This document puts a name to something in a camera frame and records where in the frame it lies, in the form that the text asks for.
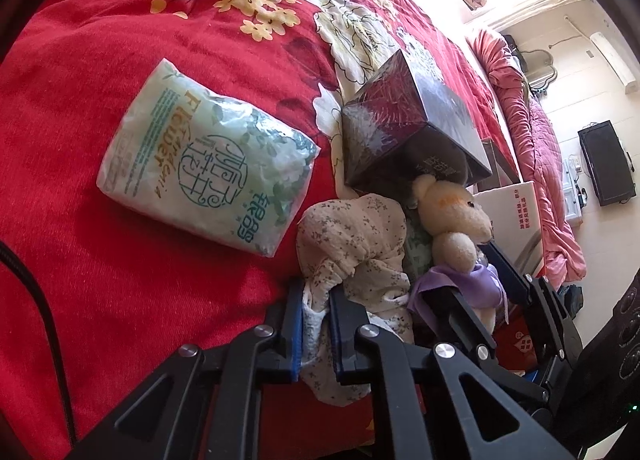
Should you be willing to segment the teddy bear purple dress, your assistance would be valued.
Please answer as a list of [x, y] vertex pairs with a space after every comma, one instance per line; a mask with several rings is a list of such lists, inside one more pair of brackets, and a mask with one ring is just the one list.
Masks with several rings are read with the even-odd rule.
[[455, 287], [485, 329], [493, 332], [497, 310], [508, 306], [508, 298], [497, 269], [480, 250], [492, 239], [489, 216], [463, 186], [430, 174], [413, 181], [412, 194], [421, 225], [432, 237], [433, 265], [413, 283], [409, 310], [434, 327], [434, 310], [421, 294]]

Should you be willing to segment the white floral fabric cloth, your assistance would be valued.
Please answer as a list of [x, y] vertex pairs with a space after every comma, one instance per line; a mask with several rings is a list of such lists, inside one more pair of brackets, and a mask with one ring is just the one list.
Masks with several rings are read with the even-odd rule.
[[407, 225], [398, 202], [366, 194], [315, 204], [298, 224], [297, 256], [303, 290], [302, 380], [325, 404], [345, 407], [370, 386], [341, 386], [329, 338], [329, 294], [343, 286], [361, 304], [371, 324], [411, 343], [410, 280], [402, 270]]

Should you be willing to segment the green white tissue pack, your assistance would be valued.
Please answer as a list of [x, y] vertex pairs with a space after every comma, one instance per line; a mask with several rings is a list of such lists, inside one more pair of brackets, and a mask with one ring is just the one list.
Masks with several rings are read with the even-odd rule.
[[304, 133], [162, 60], [122, 117], [96, 184], [139, 213], [271, 258], [319, 152]]

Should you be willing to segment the white drawer cabinet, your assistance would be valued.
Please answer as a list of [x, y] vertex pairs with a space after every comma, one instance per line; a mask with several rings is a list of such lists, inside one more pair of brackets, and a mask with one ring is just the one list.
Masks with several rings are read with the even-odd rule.
[[582, 224], [582, 210], [584, 209], [584, 195], [579, 187], [578, 174], [570, 159], [563, 160], [563, 196], [565, 203], [565, 219], [572, 227]]

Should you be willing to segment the open box pink interior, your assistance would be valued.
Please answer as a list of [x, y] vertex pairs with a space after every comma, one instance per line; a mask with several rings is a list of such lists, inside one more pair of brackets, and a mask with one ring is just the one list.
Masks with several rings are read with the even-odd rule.
[[514, 171], [506, 157], [491, 139], [484, 139], [483, 147], [490, 164], [491, 176], [476, 184], [478, 192], [518, 184], [521, 181], [518, 172]]

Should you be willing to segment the pink rumpled quilt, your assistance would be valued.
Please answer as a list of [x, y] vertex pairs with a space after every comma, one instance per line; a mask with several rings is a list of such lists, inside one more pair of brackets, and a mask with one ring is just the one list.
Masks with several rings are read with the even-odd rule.
[[469, 44], [498, 98], [521, 174], [534, 185], [544, 274], [555, 289], [582, 280], [587, 264], [565, 217], [563, 161], [552, 124], [500, 33], [479, 30]]

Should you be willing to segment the dark blue square box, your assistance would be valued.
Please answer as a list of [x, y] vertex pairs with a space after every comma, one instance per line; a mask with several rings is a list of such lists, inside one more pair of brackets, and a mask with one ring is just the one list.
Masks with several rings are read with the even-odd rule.
[[423, 175], [471, 186], [491, 176], [462, 99], [410, 61], [388, 58], [342, 108], [344, 180], [361, 192], [405, 201]]

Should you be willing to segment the white air conditioner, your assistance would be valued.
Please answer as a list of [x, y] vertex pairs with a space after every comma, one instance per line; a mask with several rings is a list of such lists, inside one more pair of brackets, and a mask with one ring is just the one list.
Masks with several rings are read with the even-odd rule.
[[605, 35], [602, 32], [594, 32], [589, 39], [611, 67], [620, 84], [623, 85], [624, 93], [628, 95], [638, 92], [639, 84], [631, 68], [626, 65], [623, 57], [620, 56]]

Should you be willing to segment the red floral blanket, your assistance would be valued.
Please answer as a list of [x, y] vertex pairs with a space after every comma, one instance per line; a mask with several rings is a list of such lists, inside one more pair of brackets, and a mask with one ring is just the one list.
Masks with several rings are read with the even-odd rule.
[[216, 346], [356, 194], [341, 113], [413, 57], [510, 146], [426, 0], [43, 0], [1, 63], [3, 458], [61, 459], [182, 344]]

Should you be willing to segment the black wall television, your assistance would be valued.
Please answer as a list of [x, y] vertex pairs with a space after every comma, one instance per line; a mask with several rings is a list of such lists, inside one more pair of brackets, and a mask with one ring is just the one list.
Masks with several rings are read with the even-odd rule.
[[636, 195], [631, 162], [610, 121], [578, 132], [584, 170], [590, 177], [600, 206], [626, 203]]

